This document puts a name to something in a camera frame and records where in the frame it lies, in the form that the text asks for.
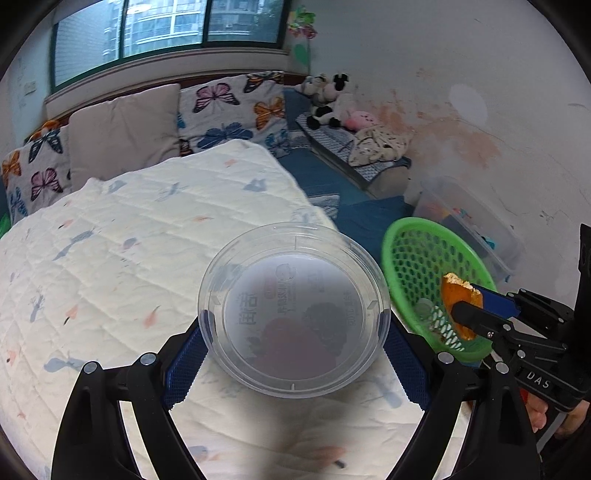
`white quilt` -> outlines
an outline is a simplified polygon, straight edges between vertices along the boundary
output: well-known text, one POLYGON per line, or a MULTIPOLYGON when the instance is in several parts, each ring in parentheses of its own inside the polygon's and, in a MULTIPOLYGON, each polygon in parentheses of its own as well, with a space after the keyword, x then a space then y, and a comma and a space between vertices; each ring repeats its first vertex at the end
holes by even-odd
MULTIPOLYGON (((0 239, 0 424, 48 479, 61 416, 81 366, 126 365, 183 332, 216 253, 256 226, 333 225, 262 147, 234 140, 130 172, 20 221, 0 239)), ((142 475, 157 478, 131 405, 142 475)), ((210 480, 382 480, 421 418, 385 355, 325 397, 252 391, 208 356, 171 415, 210 480)), ((460 415, 438 478, 465 434, 460 415)))

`window pane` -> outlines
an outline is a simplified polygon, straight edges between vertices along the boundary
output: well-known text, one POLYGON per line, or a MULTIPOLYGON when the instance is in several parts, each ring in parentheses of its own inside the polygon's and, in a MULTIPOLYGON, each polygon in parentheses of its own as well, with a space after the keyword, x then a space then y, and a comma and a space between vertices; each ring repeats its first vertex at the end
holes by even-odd
POLYGON ((209 40, 275 43, 283 0, 213 0, 209 40))
POLYGON ((103 0, 59 22, 56 85, 119 58, 122 6, 123 0, 103 0))
POLYGON ((198 44, 206 0, 129 0, 124 55, 198 44))

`person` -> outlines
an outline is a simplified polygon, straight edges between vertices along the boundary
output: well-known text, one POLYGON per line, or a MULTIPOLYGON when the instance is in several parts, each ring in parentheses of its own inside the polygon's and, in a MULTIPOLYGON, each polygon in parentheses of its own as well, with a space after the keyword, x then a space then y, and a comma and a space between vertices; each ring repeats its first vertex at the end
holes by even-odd
MULTIPOLYGON (((525 409, 535 432, 547 422, 548 404, 528 394, 525 409)), ((564 419, 554 436, 541 451, 545 480, 588 479, 591 472, 591 410, 582 400, 564 419)))

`metal bolt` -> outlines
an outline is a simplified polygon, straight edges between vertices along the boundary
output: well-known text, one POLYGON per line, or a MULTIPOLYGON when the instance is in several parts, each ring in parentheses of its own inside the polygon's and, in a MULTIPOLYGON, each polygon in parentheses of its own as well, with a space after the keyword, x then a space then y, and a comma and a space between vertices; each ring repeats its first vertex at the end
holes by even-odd
POLYGON ((440 352, 437 358, 442 364, 449 365, 453 362, 453 355, 448 352, 440 352))
POLYGON ((156 355, 154 355, 153 353, 145 353, 139 359, 139 363, 141 363, 142 365, 152 365, 155 361, 156 355))
POLYGON ((96 370, 96 367, 98 367, 96 362, 88 362, 83 368, 84 373, 91 374, 93 371, 96 370))
POLYGON ((498 371, 501 374, 507 374, 509 373, 509 367, 507 366, 507 364, 504 364, 503 362, 498 362, 495 365, 496 371, 498 371))

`window frame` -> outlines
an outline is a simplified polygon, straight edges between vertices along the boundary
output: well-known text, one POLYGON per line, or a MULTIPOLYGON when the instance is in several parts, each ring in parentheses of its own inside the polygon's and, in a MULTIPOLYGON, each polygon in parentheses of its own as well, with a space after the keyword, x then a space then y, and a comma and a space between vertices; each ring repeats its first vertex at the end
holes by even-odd
POLYGON ((277 41, 276 42, 259 42, 259 41, 244 41, 244 40, 209 40, 209 21, 211 18, 212 13, 212 6, 215 0, 207 0, 207 4, 205 7, 205 13, 203 18, 203 34, 202 34, 202 42, 200 44, 189 44, 189 45, 179 45, 175 47, 167 47, 167 48, 160 48, 157 50, 150 50, 142 53, 138 53, 135 55, 130 55, 128 57, 124 56, 124 48, 125 48, 125 20, 127 18, 127 10, 129 9, 129 1, 124 0, 123 6, 121 10, 121 17, 119 22, 119 46, 118 46, 118 53, 119 58, 117 60, 113 60, 102 65, 98 65, 97 67, 87 70, 71 79, 62 82, 56 85, 56 42, 57 42, 57 30, 59 28, 59 22, 53 25, 53 31, 51 34, 51 47, 50 47, 50 61, 49 61, 49 68, 50 68, 50 87, 51 87, 51 94, 57 93, 60 90, 79 82, 82 79, 85 79, 91 75, 94 75, 99 72, 104 72, 105 70, 109 70, 113 67, 125 64, 130 61, 144 59, 146 57, 154 57, 162 54, 167 54, 176 51, 186 51, 186 50, 206 50, 208 48, 233 48, 233 47, 253 47, 253 48, 268 48, 270 50, 281 50, 283 48, 285 42, 285 35, 287 33, 287 18, 290 13, 291 9, 291 2, 292 0, 283 0, 283 8, 281 10, 280 16, 280 24, 279 24, 279 32, 277 33, 277 41))

